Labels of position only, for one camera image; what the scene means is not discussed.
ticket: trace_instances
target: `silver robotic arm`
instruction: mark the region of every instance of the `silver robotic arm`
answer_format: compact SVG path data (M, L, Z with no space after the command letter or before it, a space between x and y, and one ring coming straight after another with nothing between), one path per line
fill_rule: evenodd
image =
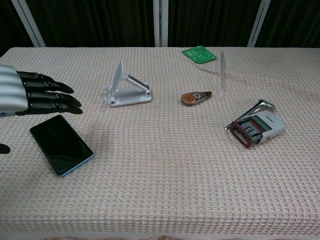
M68 95L73 92L71 87L49 76L17 71L12 66L0 64L0 118L50 113L82 114L81 103ZM0 154L9 151L9 147L0 144Z

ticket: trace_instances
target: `textured tablecloth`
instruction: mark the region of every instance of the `textured tablecloth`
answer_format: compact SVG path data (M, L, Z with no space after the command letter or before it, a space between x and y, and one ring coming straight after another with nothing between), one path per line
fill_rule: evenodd
M95 154L59 178L29 132L55 114L0 118L11 147L0 155L1 238L319 239L320 49L208 47L225 53L224 97L219 58L196 64L183 49L12 48L0 58L74 89L83 114L62 115ZM151 102L104 103L121 59ZM212 98L182 105L193 91ZM287 128L246 149L224 126L258 99Z

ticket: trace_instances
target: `black phone screen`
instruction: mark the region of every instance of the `black phone screen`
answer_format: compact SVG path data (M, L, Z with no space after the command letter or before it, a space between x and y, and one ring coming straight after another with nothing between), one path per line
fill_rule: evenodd
M62 115L32 127L30 132L59 176L65 176L94 155Z

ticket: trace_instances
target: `black curtain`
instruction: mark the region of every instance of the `black curtain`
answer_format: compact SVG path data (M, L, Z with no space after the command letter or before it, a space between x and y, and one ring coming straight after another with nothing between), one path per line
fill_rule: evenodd
M272 0L256 47L320 47L320 0Z
M260 0L170 0L171 47L246 47Z
M33 46L11 0L1 0L0 57L10 48Z
M48 47L153 47L152 0L26 0Z

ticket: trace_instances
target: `robot finger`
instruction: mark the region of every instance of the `robot finger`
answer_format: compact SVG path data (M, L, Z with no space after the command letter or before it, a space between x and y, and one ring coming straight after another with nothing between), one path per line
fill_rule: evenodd
M10 147L0 143L0 154L8 154L10 153Z
M24 116L51 113L82 114L83 111L79 107L61 100L29 100L27 110L16 112L15 114Z
M62 82L49 81L45 79L21 79L26 91L61 91L66 94L73 94L74 90Z
M22 80L45 80L48 82L55 82L51 77L36 72L17 71Z
M57 92L38 92L38 91L27 91L26 97L28 102L34 101L54 101L65 104L74 105L78 108L81 107L81 103L71 95L57 93Z

